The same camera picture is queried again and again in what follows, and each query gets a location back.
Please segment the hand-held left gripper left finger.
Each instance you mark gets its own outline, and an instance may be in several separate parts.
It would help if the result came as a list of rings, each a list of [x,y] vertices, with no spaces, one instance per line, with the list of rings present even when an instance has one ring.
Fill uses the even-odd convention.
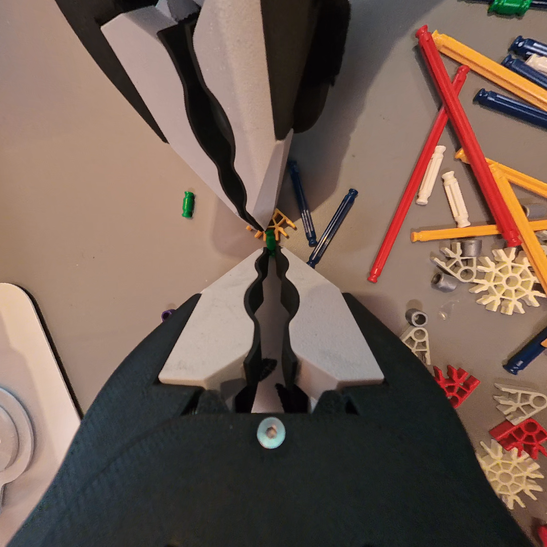
[[[276,359],[276,281],[267,249],[256,250],[201,291],[159,379],[202,387],[234,411],[251,411]]]

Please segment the yellow half-circle connector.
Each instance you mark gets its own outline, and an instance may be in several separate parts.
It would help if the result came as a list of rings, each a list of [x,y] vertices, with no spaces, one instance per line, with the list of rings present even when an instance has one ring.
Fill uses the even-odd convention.
[[[263,231],[256,230],[250,225],[246,226],[246,230],[249,232],[254,232],[254,238],[261,238],[263,242],[266,242],[267,240],[267,236],[265,232],[267,230],[272,230],[273,235],[275,237],[275,241],[278,242],[281,235],[284,236],[285,238],[288,238],[288,234],[286,233],[284,229],[286,225],[293,230],[297,229],[295,224],[286,215],[284,215],[279,209],[276,208],[273,212],[273,215],[271,217],[270,222],[268,223],[266,230],[263,230]]]

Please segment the dark blue rod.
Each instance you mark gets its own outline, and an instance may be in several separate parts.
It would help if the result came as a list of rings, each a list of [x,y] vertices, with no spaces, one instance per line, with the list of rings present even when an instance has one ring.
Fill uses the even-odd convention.
[[[309,243],[309,246],[314,248],[317,246],[317,236],[315,227],[312,221],[309,204],[304,193],[303,184],[300,177],[300,171],[295,160],[288,160],[287,162],[289,174],[291,176],[291,182],[293,185],[297,205],[300,211],[301,220],[303,221],[303,227],[305,236]]]
[[[358,196],[358,191],[356,189],[353,189],[353,188],[349,189],[348,193],[341,201],[335,214],[332,216],[332,219],[330,220],[329,224],[325,228],[325,231],[320,237],[316,248],[311,253],[307,261],[307,264],[310,267],[315,268],[316,265],[321,260],[325,251],[327,250],[330,243],[332,242],[332,239],[334,238],[338,229],[340,228],[342,222],[347,216],[349,210],[352,208],[355,198],[357,196]]]

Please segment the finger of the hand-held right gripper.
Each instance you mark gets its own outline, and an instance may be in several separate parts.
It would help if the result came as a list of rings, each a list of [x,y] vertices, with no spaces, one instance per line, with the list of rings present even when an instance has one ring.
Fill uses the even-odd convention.
[[[194,31],[204,82],[222,107],[246,211],[265,229],[275,212],[293,130],[275,136],[260,1],[204,1]]]
[[[261,230],[257,221],[245,210],[238,212],[230,201],[215,163],[190,126],[183,82],[158,36],[175,25],[159,9],[136,9],[114,17],[101,31],[172,149],[229,209]]]

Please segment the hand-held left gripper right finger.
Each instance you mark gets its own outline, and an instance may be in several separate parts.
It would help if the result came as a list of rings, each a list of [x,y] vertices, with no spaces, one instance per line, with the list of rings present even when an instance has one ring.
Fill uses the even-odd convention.
[[[326,391],[378,385],[384,375],[337,286],[286,249],[276,252],[283,330],[285,411],[308,411]]]

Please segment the pile of colourful toy pieces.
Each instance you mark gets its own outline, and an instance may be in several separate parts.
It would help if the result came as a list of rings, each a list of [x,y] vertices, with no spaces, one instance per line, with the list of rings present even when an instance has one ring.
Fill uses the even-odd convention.
[[[415,31],[453,37],[499,65],[517,36],[546,42],[546,13],[523,20],[487,15],[478,1],[369,1],[360,31],[374,69],[367,95],[366,136],[359,146],[367,168],[366,250],[376,250],[436,116],[440,101],[423,63]],[[375,312],[399,325],[403,304],[429,316],[434,379],[450,402],[473,387],[455,411],[496,498],[525,534],[546,523],[546,347],[523,370],[509,361],[546,329],[546,229],[527,230],[529,249],[510,248],[501,234],[411,242],[415,231],[474,231],[493,224],[467,154],[448,128],[446,149],[427,205],[412,201],[379,283],[368,282]],[[452,316],[441,305],[459,300]]]

